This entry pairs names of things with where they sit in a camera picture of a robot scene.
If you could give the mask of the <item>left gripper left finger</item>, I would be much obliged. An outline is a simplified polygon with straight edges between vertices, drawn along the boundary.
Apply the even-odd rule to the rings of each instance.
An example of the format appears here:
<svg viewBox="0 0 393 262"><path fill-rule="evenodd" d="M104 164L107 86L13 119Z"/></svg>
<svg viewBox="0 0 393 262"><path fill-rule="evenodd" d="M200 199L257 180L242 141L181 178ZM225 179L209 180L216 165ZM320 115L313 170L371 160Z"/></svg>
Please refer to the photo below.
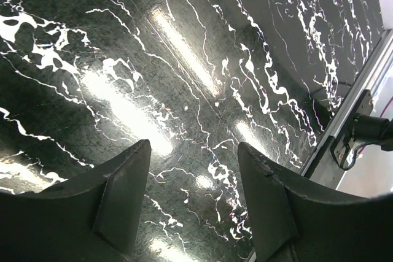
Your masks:
<svg viewBox="0 0 393 262"><path fill-rule="evenodd" d="M149 173L141 140L45 190L1 194L2 261L131 261Z"/></svg>

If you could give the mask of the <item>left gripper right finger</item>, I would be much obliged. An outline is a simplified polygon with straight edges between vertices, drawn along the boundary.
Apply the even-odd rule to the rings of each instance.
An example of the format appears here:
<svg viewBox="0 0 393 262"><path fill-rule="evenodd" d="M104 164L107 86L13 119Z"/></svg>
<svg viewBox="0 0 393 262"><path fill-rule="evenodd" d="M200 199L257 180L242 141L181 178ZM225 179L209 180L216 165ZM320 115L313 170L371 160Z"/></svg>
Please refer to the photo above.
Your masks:
<svg viewBox="0 0 393 262"><path fill-rule="evenodd" d="M315 183L251 145L238 162L257 261L391 261L392 196Z"/></svg>

